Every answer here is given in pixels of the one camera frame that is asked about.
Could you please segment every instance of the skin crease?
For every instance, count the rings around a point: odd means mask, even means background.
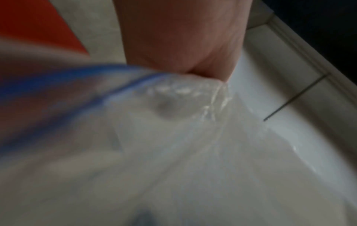
[[[128,64],[226,82],[252,0],[114,0]]]

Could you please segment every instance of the dark background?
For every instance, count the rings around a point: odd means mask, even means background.
[[[357,0],[263,0],[357,84]]]

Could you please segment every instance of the gray tile floor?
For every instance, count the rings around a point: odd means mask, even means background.
[[[95,60],[125,62],[112,0],[49,1]]]

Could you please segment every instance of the clear plastic bag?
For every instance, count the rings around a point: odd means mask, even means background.
[[[222,82],[134,70],[55,87],[2,100],[8,116],[38,104],[1,133],[1,225],[341,223],[341,199]]]

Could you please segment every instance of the red surface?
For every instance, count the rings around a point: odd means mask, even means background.
[[[87,53],[48,0],[1,0],[0,36]]]

